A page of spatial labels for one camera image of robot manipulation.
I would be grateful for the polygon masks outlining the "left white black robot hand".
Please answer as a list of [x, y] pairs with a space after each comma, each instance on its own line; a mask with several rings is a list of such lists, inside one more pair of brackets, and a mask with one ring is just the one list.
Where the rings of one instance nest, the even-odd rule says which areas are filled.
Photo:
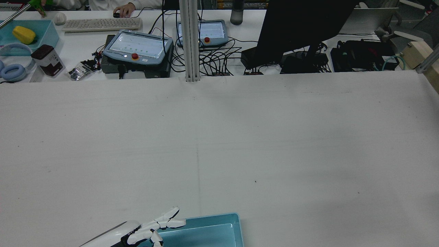
[[172, 207], [157, 218], [139, 223], [136, 220], [125, 221], [82, 244], [83, 247], [162, 247], [163, 238], [159, 230], [181, 228], [185, 219], [176, 219], [179, 207]]

